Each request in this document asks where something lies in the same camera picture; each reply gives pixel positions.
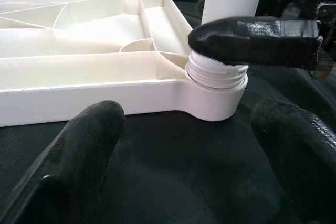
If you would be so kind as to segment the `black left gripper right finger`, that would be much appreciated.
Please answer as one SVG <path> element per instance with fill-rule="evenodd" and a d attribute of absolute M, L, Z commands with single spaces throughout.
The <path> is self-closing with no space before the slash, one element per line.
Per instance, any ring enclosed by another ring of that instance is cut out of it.
<path fill-rule="evenodd" d="M 301 224 L 336 224 L 336 132 L 310 111 L 266 99 L 250 123 Z"/>

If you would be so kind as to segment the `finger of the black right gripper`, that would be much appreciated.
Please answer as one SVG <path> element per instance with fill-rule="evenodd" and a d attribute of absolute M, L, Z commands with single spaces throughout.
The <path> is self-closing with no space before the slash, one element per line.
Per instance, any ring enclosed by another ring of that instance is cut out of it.
<path fill-rule="evenodd" d="M 225 65 L 316 65 L 323 38 L 316 20 L 230 17 L 194 28 L 190 48 Z"/>
<path fill-rule="evenodd" d="M 308 0 L 259 0 L 258 15 L 312 20 Z"/>

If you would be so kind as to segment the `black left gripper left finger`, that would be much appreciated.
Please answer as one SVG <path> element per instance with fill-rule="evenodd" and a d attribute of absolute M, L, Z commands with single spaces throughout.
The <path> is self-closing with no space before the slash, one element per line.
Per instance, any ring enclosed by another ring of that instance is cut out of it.
<path fill-rule="evenodd" d="M 38 155 L 0 210 L 0 224 L 89 224 L 125 123 L 122 106 L 95 103 Z"/>

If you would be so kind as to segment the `white plastic table top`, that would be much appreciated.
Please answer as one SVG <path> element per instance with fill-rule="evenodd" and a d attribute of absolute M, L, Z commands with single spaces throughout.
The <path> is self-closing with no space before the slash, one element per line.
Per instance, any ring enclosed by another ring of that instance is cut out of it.
<path fill-rule="evenodd" d="M 0 0 L 0 127 L 65 121 L 117 101 L 125 114 L 231 117 L 246 66 L 203 67 L 173 0 Z"/>

